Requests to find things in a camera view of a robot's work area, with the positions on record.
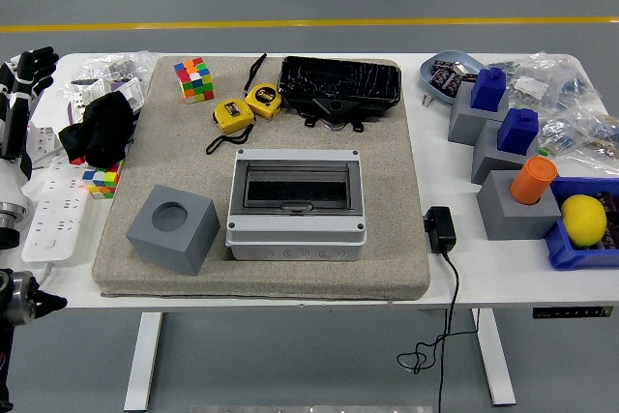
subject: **gray cube block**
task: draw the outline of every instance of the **gray cube block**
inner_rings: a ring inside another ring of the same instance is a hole
[[[510,194],[518,170],[490,171],[477,193],[489,241],[542,239],[561,219],[552,191],[547,189],[535,205],[522,205]]]
[[[529,146],[526,155],[498,150],[496,146],[500,127],[501,122],[487,120],[477,138],[473,149],[473,166],[471,169],[471,183],[473,184],[483,184],[492,170],[521,169],[528,159],[538,155],[537,138]]]
[[[459,144],[475,145],[486,120],[503,121],[510,109],[508,93],[503,94],[496,112],[471,108],[471,91],[474,83],[462,81],[452,105],[447,140]]]
[[[157,184],[126,236],[143,260],[195,276],[219,230],[211,198]]]

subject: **robotic arm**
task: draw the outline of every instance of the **robotic arm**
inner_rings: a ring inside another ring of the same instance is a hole
[[[28,122],[44,89],[53,79],[58,54],[52,47],[23,52],[0,66],[0,250],[19,245],[16,225],[27,215],[30,201],[21,187],[30,179],[26,153]]]
[[[47,294],[28,271],[0,269],[0,413],[13,409],[7,377],[15,326],[63,309],[67,299]]]
[[[41,93],[53,82],[56,62],[58,55],[46,47],[0,66],[0,251],[19,245],[15,226],[30,206],[21,191],[32,174],[26,153],[28,122]],[[0,269],[0,413],[13,409],[7,376],[15,327],[66,305],[66,299],[41,291],[32,273]]]

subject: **yellow tape measure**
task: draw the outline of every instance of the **yellow tape measure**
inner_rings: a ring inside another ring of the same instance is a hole
[[[268,82],[253,86],[246,95],[245,102],[254,113],[267,120],[275,118],[281,110],[281,95],[276,90],[276,85]]]
[[[253,123],[255,116],[247,102],[231,99],[215,107],[213,119],[220,130],[226,134],[232,134]]]

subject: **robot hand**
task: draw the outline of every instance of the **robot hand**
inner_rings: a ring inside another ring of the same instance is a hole
[[[58,55],[45,47],[24,52],[0,66],[0,250],[19,245],[15,224],[28,213],[30,202],[21,187],[32,166],[25,152],[28,122],[41,93],[53,80]]]

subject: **table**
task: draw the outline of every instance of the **table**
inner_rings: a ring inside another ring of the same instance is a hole
[[[54,74],[54,84],[45,91],[34,114],[33,122],[37,126],[51,126],[57,133],[67,126],[66,103],[60,98],[59,91],[71,80],[78,67],[93,56],[94,54],[72,54],[61,58],[58,70]],[[475,198],[480,187],[470,183],[473,148],[447,141],[450,113],[447,105],[436,102],[429,108],[421,106],[425,91],[420,84],[419,69],[432,54],[312,54],[312,56],[387,59],[400,66],[422,211],[426,211],[432,205],[446,205],[451,208],[457,244],[450,257],[460,274],[457,306],[465,309],[484,309],[479,339],[493,401],[496,404],[514,403],[507,365],[502,355],[491,309],[614,305],[619,303],[619,285],[617,285],[619,270],[556,272],[548,264],[544,241],[490,242],[486,239]],[[514,58],[514,55],[474,54],[473,57],[488,64]],[[598,103],[598,108],[604,111],[601,102]],[[568,160],[558,161],[557,165],[563,176],[598,175],[579,163]],[[24,193],[36,200],[43,182],[43,174],[36,173],[33,180],[24,187]],[[414,302],[105,298],[100,295],[99,288],[92,281],[90,269],[97,251],[98,239],[103,233],[110,203],[93,202],[91,215],[84,220],[83,230],[80,231],[80,235],[88,240],[81,242],[79,248],[81,257],[78,264],[71,268],[54,269],[45,283],[44,290],[65,296],[69,300],[69,310],[144,311],[126,409],[145,409],[162,312],[264,306],[405,305],[415,309],[432,309],[446,308],[453,295],[454,279],[451,269],[441,257],[431,254],[430,287],[424,297]],[[10,266],[15,270],[27,269],[27,265],[19,257],[20,248],[2,252],[4,266]]]

